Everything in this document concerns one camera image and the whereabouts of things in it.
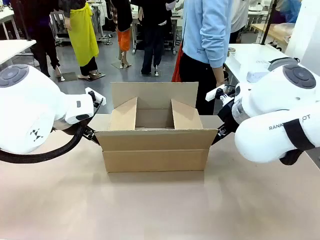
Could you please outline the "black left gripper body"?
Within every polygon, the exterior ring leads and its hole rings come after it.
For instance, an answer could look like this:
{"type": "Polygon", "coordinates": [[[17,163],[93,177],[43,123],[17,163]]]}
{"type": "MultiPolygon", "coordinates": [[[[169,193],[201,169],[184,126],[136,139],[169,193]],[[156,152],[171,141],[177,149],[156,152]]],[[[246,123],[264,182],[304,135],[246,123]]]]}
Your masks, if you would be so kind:
{"type": "Polygon", "coordinates": [[[95,131],[88,125],[84,129],[83,137],[87,140],[96,140],[95,131]]]}

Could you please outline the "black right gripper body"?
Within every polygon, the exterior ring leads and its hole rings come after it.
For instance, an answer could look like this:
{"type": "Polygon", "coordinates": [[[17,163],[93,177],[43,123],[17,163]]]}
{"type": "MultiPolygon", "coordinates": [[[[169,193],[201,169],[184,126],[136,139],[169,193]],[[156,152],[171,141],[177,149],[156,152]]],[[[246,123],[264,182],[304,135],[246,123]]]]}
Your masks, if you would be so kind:
{"type": "Polygon", "coordinates": [[[227,136],[230,133],[235,133],[239,124],[232,115],[232,107],[234,100],[232,99],[218,113],[218,117],[223,121],[223,125],[218,128],[218,136],[227,136]]]}

